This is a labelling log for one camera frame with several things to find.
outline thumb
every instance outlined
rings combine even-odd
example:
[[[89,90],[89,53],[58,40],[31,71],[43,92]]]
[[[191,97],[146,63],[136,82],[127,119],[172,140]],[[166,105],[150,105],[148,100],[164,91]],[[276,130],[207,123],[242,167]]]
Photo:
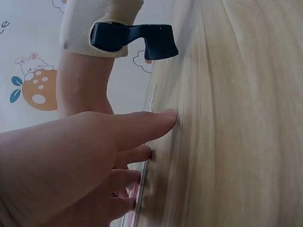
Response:
[[[168,133],[177,122],[177,114],[168,109],[161,113],[138,112],[112,115],[110,138],[119,151],[133,149]]]

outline forearm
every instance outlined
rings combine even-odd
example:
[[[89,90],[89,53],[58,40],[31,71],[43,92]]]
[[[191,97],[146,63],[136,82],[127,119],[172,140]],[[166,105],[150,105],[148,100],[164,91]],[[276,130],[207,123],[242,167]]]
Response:
[[[57,75],[59,117],[84,111],[112,114],[107,84],[115,59],[62,51]]]

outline cartoon bunny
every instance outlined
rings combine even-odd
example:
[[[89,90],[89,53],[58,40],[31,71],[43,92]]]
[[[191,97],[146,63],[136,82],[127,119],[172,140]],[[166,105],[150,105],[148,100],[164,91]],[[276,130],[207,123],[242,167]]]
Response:
[[[31,80],[32,77],[29,78],[27,75],[32,75],[32,72],[36,70],[53,70],[53,66],[47,65],[43,60],[39,59],[39,55],[36,52],[31,53],[29,59],[18,58],[16,64],[21,65],[21,70],[23,75],[25,75],[24,80]]]

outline fingernail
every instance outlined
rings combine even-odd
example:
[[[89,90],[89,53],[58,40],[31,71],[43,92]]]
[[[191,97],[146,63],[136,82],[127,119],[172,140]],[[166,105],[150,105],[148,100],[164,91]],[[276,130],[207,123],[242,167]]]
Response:
[[[166,110],[160,112],[160,114],[165,115],[165,116],[169,116],[169,117],[177,116],[177,112],[173,109],[166,109]]]

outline wood grain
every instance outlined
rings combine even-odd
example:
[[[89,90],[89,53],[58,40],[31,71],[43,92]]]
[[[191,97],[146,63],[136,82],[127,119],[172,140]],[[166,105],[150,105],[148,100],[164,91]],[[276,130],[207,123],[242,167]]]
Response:
[[[303,226],[303,2],[175,0],[139,227]]]

